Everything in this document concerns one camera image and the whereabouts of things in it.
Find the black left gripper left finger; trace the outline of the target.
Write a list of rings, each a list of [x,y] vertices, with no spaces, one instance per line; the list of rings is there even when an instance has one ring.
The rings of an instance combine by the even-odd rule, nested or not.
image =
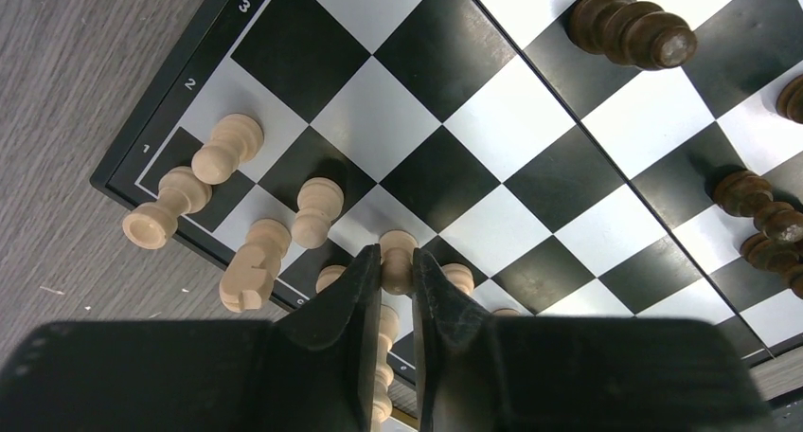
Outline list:
[[[56,321],[1,370],[5,431],[367,431],[381,295],[364,247],[277,321]]]

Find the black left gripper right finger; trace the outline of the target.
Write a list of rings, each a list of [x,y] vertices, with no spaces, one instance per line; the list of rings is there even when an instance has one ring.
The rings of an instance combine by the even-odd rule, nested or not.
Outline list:
[[[415,251],[423,431],[767,431],[771,411],[714,326],[494,315]]]

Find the dark chess piece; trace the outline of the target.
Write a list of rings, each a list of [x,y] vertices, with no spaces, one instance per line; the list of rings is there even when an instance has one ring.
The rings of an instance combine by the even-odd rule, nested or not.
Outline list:
[[[578,0],[570,10],[567,34],[587,53],[642,70],[681,66],[698,46],[682,17],[649,1]]]

